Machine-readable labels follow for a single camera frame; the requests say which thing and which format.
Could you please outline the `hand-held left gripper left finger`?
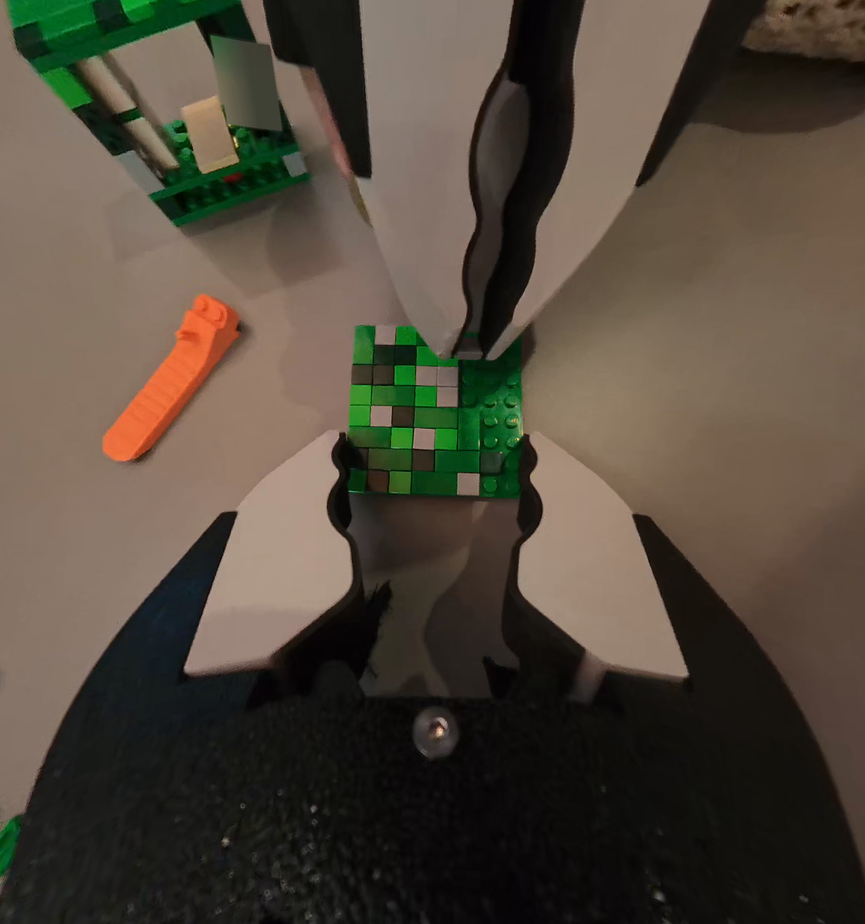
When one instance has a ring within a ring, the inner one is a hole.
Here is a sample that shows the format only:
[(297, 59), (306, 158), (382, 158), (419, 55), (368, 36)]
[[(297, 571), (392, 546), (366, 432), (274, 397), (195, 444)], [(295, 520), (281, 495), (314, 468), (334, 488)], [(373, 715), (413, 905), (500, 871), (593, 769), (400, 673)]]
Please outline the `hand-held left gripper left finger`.
[(240, 503), (183, 666), (206, 677), (270, 666), (361, 594), (348, 533), (346, 437), (328, 431)]

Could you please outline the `green tiled lego plate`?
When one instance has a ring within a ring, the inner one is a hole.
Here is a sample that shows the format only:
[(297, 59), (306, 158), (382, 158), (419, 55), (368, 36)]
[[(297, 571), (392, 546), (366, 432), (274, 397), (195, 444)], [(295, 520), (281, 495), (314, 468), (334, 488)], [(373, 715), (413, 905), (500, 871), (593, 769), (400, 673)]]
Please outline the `green tiled lego plate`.
[(349, 491), (518, 498), (523, 344), (493, 360), (441, 358), (412, 326), (356, 326)]

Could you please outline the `orange brick separator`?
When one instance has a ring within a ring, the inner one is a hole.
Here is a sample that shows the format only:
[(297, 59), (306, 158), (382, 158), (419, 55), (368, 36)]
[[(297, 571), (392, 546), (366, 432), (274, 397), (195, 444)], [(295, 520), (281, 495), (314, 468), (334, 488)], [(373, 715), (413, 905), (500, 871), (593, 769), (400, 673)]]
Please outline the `orange brick separator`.
[(103, 453), (118, 463), (150, 451), (240, 337), (240, 317), (223, 301), (198, 295), (175, 344), (103, 436)]

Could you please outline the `green lego building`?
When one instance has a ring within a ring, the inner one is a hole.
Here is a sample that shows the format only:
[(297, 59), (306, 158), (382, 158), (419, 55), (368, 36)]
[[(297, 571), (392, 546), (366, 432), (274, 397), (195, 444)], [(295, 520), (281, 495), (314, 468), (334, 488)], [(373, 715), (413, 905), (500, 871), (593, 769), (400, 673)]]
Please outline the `green lego building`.
[[(16, 50), (176, 227), (308, 178), (242, 2), (10, 1)], [(218, 92), (160, 123), (114, 52), (192, 25)]]

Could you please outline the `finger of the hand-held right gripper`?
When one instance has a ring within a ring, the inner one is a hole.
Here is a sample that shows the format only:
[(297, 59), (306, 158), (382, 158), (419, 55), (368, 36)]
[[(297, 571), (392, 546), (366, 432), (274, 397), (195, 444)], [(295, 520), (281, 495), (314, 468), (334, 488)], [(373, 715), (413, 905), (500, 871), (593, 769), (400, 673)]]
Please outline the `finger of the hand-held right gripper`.
[(471, 265), (485, 114), (519, 2), (358, 2), (371, 176), (354, 176), (407, 318), (439, 356), (481, 358)]
[(710, 3), (523, 2), (509, 78), (528, 100), (481, 346), (501, 355), (631, 196)]

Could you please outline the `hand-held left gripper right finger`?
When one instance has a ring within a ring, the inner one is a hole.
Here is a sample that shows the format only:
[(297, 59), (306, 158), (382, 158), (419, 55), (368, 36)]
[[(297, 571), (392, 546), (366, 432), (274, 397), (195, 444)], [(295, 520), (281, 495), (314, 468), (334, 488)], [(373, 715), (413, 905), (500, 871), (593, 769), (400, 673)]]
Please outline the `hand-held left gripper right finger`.
[(678, 685), (689, 669), (631, 508), (542, 433), (520, 445), (510, 554), (511, 696), (588, 703), (610, 674)]

